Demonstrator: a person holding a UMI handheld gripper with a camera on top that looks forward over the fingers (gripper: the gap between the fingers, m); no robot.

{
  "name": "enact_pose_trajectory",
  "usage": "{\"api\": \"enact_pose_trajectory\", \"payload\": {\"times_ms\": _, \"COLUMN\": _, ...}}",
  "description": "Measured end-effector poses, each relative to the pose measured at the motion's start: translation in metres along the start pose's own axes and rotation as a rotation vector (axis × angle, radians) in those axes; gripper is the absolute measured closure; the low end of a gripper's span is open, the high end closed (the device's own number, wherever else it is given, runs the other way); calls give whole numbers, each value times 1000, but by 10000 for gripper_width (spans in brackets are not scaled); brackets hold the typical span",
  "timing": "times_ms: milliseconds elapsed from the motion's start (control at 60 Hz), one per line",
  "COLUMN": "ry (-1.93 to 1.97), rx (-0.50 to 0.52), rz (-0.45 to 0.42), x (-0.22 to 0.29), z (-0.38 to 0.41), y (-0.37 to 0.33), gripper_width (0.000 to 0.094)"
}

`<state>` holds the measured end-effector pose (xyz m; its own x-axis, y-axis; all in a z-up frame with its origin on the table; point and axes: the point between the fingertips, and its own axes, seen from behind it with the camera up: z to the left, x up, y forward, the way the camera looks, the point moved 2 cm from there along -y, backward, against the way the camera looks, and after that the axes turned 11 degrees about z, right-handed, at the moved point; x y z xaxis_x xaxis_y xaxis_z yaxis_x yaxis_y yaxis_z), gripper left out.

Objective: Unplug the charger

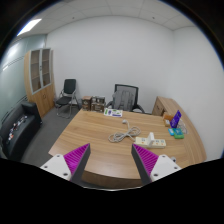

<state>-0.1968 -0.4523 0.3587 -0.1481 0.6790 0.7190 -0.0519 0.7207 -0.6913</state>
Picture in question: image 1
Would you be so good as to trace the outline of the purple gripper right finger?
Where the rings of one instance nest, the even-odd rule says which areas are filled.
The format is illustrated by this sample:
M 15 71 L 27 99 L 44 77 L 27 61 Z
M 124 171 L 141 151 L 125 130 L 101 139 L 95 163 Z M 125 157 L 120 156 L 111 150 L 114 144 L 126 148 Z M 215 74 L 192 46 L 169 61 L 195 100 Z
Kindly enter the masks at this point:
M 136 144 L 132 145 L 131 153 L 143 186 L 180 170 L 180 167 L 165 154 L 158 156 Z

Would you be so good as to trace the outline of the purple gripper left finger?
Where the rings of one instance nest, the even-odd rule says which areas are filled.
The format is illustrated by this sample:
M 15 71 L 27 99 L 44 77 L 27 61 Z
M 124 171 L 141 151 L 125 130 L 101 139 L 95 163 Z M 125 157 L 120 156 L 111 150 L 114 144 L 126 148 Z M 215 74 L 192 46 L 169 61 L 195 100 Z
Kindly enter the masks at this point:
M 65 155 L 56 154 L 41 169 L 70 182 L 80 183 L 90 153 L 90 144 L 85 144 Z

